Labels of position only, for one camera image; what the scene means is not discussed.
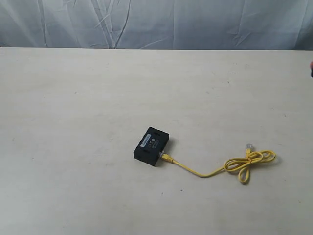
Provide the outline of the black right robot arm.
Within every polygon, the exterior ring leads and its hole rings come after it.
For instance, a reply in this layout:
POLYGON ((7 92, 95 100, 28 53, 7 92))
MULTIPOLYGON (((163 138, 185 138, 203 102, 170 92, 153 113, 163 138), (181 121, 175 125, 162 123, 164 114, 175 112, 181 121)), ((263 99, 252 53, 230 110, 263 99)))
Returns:
POLYGON ((310 63, 311 78, 313 78, 313 61, 310 63))

